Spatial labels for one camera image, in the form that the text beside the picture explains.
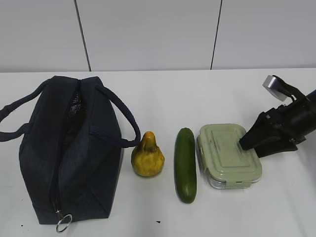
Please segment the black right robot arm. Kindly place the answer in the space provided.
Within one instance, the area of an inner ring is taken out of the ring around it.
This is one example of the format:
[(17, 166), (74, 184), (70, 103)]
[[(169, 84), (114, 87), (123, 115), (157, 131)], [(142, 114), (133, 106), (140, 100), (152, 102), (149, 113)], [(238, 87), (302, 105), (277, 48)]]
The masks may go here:
[(289, 105), (259, 114), (253, 126), (239, 140), (243, 150), (254, 149), (262, 158), (298, 150), (297, 145), (316, 129), (316, 92)]

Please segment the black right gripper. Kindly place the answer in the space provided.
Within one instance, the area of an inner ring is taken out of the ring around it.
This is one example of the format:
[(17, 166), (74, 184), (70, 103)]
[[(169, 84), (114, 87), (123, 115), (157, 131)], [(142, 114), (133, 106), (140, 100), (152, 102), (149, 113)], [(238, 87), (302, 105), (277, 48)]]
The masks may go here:
[(259, 158), (298, 150), (297, 144), (316, 129), (316, 99), (305, 97), (262, 112), (239, 140), (244, 150), (256, 148)]

